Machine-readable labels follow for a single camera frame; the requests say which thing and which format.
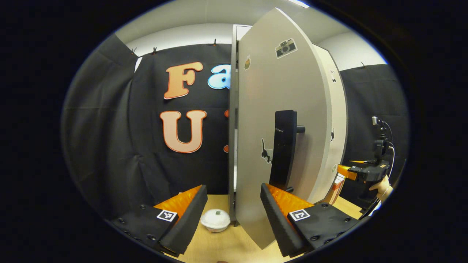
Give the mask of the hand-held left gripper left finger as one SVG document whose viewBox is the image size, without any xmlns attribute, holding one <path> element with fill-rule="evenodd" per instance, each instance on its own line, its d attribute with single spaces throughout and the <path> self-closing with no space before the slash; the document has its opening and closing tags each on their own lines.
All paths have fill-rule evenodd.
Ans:
<svg viewBox="0 0 468 263">
<path fill-rule="evenodd" d="M 207 199 L 202 184 L 157 205 L 140 204 L 111 223 L 155 252 L 179 256 L 192 241 Z"/>
</svg>

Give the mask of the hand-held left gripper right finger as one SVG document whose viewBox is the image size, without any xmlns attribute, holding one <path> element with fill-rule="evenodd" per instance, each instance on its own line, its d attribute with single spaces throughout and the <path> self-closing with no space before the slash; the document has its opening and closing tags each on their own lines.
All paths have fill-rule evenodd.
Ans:
<svg viewBox="0 0 468 263">
<path fill-rule="evenodd" d="M 260 198 L 284 257 L 322 250 L 361 222 L 329 203 L 314 205 L 267 183 L 261 185 Z"/>
</svg>

